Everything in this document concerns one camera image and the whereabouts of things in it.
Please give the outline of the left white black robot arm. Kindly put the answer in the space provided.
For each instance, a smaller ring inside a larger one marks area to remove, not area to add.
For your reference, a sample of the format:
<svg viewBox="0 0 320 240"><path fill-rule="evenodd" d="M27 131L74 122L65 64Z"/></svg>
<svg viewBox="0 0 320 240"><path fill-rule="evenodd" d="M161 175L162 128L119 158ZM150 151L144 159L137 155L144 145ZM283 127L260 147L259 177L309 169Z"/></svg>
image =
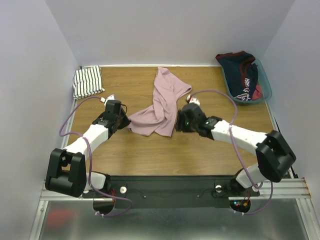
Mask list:
<svg viewBox="0 0 320 240"><path fill-rule="evenodd" d="M92 153L106 142L116 131L127 127L130 120L121 101L112 94L99 99L105 106L102 112L85 133L69 132L79 138L63 149L55 148L49 157L45 188L49 191L79 197L92 189L100 197L111 193L111 184L102 173L86 171L86 160L92 160Z"/></svg>

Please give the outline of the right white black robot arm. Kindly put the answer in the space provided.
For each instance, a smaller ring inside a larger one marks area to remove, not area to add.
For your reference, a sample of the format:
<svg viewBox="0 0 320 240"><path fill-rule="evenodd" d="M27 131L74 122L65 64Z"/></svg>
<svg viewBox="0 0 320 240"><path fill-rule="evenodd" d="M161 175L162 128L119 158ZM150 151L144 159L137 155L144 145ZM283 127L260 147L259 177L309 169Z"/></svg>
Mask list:
<svg viewBox="0 0 320 240"><path fill-rule="evenodd" d="M216 116L207 117L195 103L188 103L178 110L175 129L184 133L196 132L201 137L232 144L235 149L241 148L256 156L256 164L243 167L231 179L230 190L235 195L242 195L266 180L279 183L297 159L280 132L252 131Z"/></svg>

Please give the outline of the pink tank top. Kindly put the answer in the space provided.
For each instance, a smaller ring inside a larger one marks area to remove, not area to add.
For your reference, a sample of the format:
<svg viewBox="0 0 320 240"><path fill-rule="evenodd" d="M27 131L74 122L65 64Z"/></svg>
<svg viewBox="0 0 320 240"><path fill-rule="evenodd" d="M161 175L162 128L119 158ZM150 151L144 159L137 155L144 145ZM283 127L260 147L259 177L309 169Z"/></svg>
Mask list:
<svg viewBox="0 0 320 240"><path fill-rule="evenodd" d="M190 84L180 80L167 68L158 67L152 105L130 115L128 128L142 136L157 133L163 137L171 137L177 118L177 101L191 90Z"/></svg>

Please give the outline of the black white striped tank top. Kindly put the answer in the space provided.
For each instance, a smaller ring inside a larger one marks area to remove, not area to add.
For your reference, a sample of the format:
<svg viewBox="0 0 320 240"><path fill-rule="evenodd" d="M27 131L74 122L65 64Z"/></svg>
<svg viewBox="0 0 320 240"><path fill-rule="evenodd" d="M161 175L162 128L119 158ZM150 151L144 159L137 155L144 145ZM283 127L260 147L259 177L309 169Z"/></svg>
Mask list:
<svg viewBox="0 0 320 240"><path fill-rule="evenodd" d="M104 92L100 66L95 65L76 70L72 86L74 99L82 99Z"/></svg>

